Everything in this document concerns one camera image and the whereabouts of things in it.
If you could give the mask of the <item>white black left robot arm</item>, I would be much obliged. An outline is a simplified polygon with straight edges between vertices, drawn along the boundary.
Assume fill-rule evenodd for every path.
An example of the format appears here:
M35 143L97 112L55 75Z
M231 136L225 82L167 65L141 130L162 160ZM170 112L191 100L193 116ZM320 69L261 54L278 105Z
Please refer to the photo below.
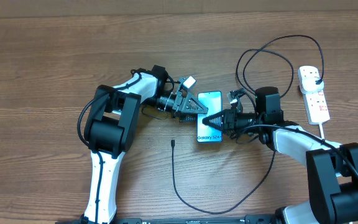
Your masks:
M131 70L131 79L100 85L78 118L80 140L91 151L92 176L88 205L78 223L112 223L116 213L119 171L131 148L141 105L167 111L180 121L194 121L207 107L191 94L193 77L174 81L165 67Z

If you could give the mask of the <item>blue Galaxy smartphone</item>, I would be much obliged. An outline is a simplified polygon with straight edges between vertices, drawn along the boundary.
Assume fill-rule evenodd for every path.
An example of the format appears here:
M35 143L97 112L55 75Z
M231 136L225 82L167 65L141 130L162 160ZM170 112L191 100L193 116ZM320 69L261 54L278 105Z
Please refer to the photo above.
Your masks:
M208 109L206 114L199 114L197 119L197 141L200 143L221 142L221 131L203 124L203 119L222 110L222 93L209 91L198 94L198 100Z

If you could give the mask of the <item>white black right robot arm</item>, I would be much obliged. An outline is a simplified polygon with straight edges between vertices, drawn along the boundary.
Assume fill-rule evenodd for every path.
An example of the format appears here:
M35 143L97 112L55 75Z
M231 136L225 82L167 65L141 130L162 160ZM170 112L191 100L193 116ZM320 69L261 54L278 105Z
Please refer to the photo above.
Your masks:
M231 91L230 109L203 118L204 125L232 138L256 134L275 153L290 156L307 169L306 202L279 208L266 223L351 223L358 221L358 143L341 144L306 132L283 118L276 87L255 91L254 113L243 113L239 98Z

